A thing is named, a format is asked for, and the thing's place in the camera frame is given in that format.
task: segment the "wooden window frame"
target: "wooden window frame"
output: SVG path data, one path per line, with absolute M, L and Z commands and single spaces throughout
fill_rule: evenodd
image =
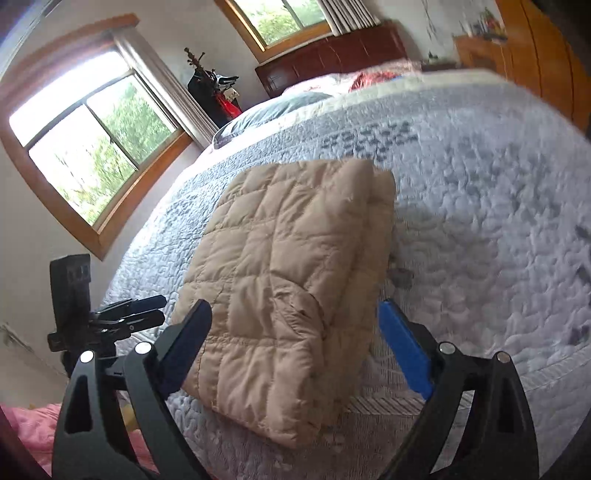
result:
M 124 184 L 95 224 L 90 225 L 47 181 L 12 131 L 9 118 L 27 99 L 75 65 L 115 49 L 110 30 L 134 27 L 138 23 L 139 19 L 134 14 L 128 14 L 79 28 L 11 66 L 0 82 L 0 141 L 8 156 L 47 210 L 100 260 L 105 259 L 109 248 L 150 188 L 193 140 L 182 129 L 172 133 Z M 40 74 L 33 78 L 25 77 L 24 80 L 23 73 L 32 67 Z
M 252 54 L 259 63 L 277 57 L 288 50 L 292 50 L 302 44 L 309 43 L 320 37 L 331 34 L 328 22 L 322 21 L 309 27 L 298 30 L 293 35 L 282 38 L 275 43 L 266 45 L 256 28 L 252 25 L 246 14 L 233 0 L 214 0 L 220 10 L 226 15 L 234 29 L 250 48 Z

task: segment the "beige puffer jacket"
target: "beige puffer jacket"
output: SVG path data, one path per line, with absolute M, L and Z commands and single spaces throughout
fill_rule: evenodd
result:
M 211 331 L 185 382 L 206 407 L 288 447 L 336 421 L 366 356 L 385 277 L 394 178 L 366 160 L 240 173 L 196 249 L 172 322 Z

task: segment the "metal bolt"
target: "metal bolt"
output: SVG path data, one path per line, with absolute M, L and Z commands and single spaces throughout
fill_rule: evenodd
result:
M 456 351 L 456 346 L 453 343 L 443 342 L 439 345 L 439 351 L 444 355 L 451 355 Z
M 152 344 L 148 342 L 141 342 L 135 346 L 135 351 L 140 355 L 145 355 L 152 349 Z
M 496 359 L 502 364 L 508 364 L 511 361 L 511 357 L 506 352 L 499 352 L 496 354 Z
M 83 364 L 87 364 L 95 357 L 95 353 L 92 350 L 87 350 L 86 352 L 82 352 L 80 355 L 80 361 Z

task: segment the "headboard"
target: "headboard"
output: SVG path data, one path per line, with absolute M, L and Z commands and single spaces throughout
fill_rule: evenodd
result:
M 349 73 L 406 58 L 396 25 L 386 22 L 338 37 L 308 43 L 258 66 L 255 71 L 269 97 L 296 83 L 328 73 Z

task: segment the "white curtain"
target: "white curtain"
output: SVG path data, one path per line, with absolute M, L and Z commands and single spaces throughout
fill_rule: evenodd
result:
M 203 148 L 211 144 L 216 125 L 146 39 L 134 27 L 113 30 L 113 38 L 125 61 L 150 86 L 181 127 Z
M 317 0 L 333 35 L 379 25 L 362 0 Z

